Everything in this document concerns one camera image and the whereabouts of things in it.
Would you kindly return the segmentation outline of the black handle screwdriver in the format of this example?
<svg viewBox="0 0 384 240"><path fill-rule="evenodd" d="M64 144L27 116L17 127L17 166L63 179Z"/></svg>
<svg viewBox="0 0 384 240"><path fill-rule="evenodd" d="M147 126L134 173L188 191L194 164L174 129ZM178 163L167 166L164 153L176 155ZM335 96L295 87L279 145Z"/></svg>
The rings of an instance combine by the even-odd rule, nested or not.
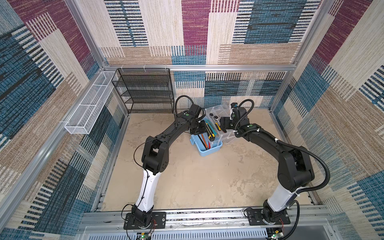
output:
<svg viewBox="0 0 384 240"><path fill-rule="evenodd" d="M219 117L219 116L217 116L217 115L214 115L213 113L210 113L210 116L211 116L212 118L214 118L214 119L220 119L220 117Z"/></svg>

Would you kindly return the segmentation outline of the orange sleeved hex key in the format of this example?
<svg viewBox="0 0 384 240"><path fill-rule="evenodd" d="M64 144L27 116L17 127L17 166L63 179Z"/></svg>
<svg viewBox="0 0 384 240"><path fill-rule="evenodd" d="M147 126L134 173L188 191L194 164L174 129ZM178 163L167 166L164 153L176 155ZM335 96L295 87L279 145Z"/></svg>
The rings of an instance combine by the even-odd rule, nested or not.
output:
<svg viewBox="0 0 384 240"><path fill-rule="evenodd" d="M204 135L203 134L200 134L198 135L199 139L201 140L202 144L204 145L205 149L206 150L209 150L210 147L208 145L208 143L206 142L205 138L204 138Z"/></svg>

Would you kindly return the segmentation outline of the yellow black utility knife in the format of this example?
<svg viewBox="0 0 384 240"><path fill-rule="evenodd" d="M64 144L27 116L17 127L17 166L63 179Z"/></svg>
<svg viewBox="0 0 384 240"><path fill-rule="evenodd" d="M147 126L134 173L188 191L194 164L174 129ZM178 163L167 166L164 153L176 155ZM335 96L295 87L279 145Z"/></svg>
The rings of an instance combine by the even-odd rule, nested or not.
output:
<svg viewBox="0 0 384 240"><path fill-rule="evenodd" d="M208 138L211 142L214 142L215 141L215 135L212 131L212 129L210 128L209 124L205 121L205 127L206 127L206 131L207 131L207 135L208 135Z"/></svg>

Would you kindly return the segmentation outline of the blue toolbox with clear lid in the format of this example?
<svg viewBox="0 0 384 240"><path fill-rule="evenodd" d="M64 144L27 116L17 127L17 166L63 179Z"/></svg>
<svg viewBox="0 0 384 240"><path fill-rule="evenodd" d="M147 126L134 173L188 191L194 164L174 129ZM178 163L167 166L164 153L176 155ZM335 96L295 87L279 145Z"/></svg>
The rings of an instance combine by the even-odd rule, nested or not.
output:
<svg viewBox="0 0 384 240"><path fill-rule="evenodd" d="M200 135L191 135L190 142L195 145L201 157L218 152L223 145L235 140L233 130L223 130L220 120L230 116L230 108L227 105L218 105L206 109L203 119L206 130Z"/></svg>

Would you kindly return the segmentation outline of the yellow black ratchet wrench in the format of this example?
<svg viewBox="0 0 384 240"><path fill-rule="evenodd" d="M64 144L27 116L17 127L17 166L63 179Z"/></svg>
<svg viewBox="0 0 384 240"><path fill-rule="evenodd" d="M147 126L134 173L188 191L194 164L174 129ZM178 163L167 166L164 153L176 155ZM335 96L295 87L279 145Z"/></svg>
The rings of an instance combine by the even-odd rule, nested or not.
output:
<svg viewBox="0 0 384 240"><path fill-rule="evenodd" d="M221 129L221 127L220 127L219 120L218 120L218 119L214 119L214 121L215 121L215 125L216 125L217 130L218 130L218 131L221 131L222 129Z"/></svg>

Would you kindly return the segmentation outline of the teal utility knife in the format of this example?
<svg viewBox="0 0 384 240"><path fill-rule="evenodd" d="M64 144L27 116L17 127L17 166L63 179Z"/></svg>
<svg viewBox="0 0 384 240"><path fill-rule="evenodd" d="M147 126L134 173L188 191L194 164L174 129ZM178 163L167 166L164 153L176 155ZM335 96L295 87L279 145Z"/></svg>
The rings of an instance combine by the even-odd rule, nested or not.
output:
<svg viewBox="0 0 384 240"><path fill-rule="evenodd" d="M217 135L217 131L215 130L215 127L214 127L213 123L212 123L210 120L208 120L208 124L209 124L209 126L210 126L212 132L213 132L214 135L216 136L216 135Z"/></svg>

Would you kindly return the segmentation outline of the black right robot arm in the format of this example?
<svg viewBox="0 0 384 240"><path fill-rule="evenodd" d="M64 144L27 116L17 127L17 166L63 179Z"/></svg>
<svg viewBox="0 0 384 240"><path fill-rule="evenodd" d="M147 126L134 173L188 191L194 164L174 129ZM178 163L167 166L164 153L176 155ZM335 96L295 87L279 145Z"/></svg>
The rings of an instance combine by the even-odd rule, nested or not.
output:
<svg viewBox="0 0 384 240"><path fill-rule="evenodd" d="M251 110L243 107L245 103L246 101L232 103L231 115L220 119L220 127L223 130L233 130L236 138L243 138L261 147L277 160L279 184L274 193L265 200L262 209L263 221L272 225L286 213L300 193L324 188L330 181L331 173L327 164L306 148L285 143L261 126L250 123L248 115ZM315 179L311 158L318 161L325 171L324 180L314 187L308 187Z"/></svg>

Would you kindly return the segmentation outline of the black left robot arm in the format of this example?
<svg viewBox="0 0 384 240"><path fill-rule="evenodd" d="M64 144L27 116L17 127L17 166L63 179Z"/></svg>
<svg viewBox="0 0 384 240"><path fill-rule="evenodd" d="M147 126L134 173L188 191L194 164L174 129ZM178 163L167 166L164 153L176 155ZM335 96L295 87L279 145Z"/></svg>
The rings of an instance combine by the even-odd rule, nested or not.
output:
<svg viewBox="0 0 384 240"><path fill-rule="evenodd" d="M188 110L177 112L177 104L181 98L187 98L192 105ZM175 100L174 122L161 134L147 137L142 144L143 181L138 200L132 205L131 219L144 227L154 222L152 213L154 208L154 197L159 178L167 168L170 159L170 147L172 143L183 133L189 131L191 135L199 135L206 132L203 126L203 118L206 111L196 105L191 97L181 95Z"/></svg>

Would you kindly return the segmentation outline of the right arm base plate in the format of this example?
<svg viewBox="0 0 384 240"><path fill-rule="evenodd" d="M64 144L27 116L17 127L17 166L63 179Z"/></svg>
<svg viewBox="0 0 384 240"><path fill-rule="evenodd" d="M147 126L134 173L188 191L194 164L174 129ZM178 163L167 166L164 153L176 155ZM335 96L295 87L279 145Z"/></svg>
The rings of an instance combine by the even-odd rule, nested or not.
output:
<svg viewBox="0 0 384 240"><path fill-rule="evenodd" d="M274 212L269 208L246 208L243 213L248 219L250 226L289 225L291 223L286 210Z"/></svg>

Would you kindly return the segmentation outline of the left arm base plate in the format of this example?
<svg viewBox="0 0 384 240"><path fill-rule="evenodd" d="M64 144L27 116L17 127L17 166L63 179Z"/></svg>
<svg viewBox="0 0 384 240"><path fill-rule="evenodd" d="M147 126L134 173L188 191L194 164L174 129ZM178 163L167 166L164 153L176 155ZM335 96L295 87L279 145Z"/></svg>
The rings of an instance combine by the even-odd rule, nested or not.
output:
<svg viewBox="0 0 384 240"><path fill-rule="evenodd" d="M125 217L124 230L149 230L151 228L164 229L166 226L166 212L127 213Z"/></svg>

